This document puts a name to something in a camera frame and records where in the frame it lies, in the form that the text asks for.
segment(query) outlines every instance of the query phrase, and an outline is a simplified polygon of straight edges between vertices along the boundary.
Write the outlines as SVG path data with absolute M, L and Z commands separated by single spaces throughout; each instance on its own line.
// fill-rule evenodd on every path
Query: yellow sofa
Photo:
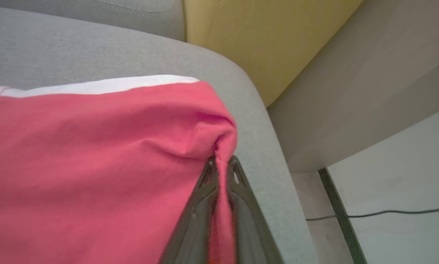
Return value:
M 362 0 L 184 0 L 187 42 L 241 66 L 270 105 Z

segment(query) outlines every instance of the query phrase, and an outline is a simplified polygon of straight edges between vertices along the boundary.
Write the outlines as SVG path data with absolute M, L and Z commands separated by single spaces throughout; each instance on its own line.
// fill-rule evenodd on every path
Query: gray upholstery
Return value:
M 0 8 L 0 85 L 32 88 L 176 74 L 208 82 L 234 116 L 241 160 L 288 264 L 317 257 L 268 114 L 244 71 L 217 53 L 165 37 Z
M 182 0 L 0 0 L 0 7 L 58 15 L 185 40 Z

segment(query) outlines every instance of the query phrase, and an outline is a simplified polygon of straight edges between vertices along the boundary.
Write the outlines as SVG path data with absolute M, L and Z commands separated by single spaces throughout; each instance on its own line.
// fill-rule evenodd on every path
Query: pink t-shirt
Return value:
M 213 154 L 210 262 L 234 263 L 236 141 L 214 90 L 190 77 L 0 87 L 0 264 L 157 263 Z

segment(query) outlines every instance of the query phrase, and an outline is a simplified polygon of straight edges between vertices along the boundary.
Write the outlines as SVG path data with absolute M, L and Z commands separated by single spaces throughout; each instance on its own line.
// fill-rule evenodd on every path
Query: floor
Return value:
M 334 215 L 317 172 L 292 173 L 291 177 L 307 219 Z M 353 260 L 335 217 L 308 221 L 320 264 L 352 264 Z
M 327 169 L 349 215 L 438 209 L 439 112 Z M 439 212 L 350 221 L 368 263 L 439 263 Z

